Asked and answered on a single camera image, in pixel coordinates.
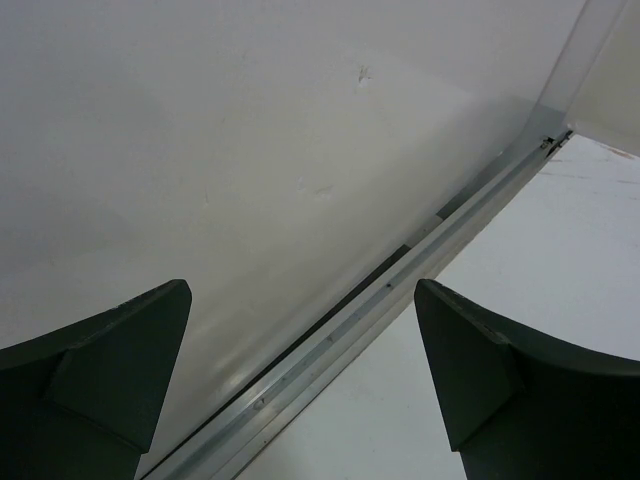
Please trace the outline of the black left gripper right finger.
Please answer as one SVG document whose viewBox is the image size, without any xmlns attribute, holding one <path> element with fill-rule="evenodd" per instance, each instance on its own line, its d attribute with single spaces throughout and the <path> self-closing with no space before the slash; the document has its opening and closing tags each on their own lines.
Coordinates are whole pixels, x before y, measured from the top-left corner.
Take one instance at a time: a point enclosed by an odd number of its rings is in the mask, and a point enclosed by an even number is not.
<svg viewBox="0 0 640 480">
<path fill-rule="evenodd" d="M 433 280 L 414 304 L 470 479 L 635 479 L 639 364 L 554 338 Z"/>
</svg>

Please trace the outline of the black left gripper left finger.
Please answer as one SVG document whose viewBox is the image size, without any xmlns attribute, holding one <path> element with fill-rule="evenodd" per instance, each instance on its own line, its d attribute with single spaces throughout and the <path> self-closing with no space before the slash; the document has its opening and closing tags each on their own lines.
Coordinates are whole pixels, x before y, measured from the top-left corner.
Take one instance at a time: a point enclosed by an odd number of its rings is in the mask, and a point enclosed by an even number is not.
<svg viewBox="0 0 640 480">
<path fill-rule="evenodd" d="M 154 433 L 192 292 L 174 279 L 1 351 L 4 479 L 132 479 Z"/>
</svg>

